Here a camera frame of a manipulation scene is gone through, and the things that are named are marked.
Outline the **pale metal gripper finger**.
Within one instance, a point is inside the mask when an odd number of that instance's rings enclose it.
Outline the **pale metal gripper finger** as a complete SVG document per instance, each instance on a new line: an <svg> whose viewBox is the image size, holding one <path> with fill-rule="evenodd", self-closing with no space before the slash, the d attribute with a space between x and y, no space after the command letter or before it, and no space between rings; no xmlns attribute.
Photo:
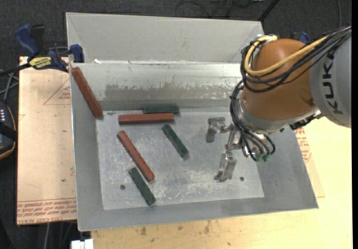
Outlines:
<svg viewBox="0 0 358 249"><path fill-rule="evenodd" d="M208 129L206 132L206 142L212 143L215 140L216 133L221 133L225 128L225 118L209 118L208 119Z"/></svg>
<svg viewBox="0 0 358 249"><path fill-rule="evenodd" d="M231 153L223 153L221 155L219 171L214 176L216 182L224 182L228 179L232 179L237 159L233 157Z"/></svg>

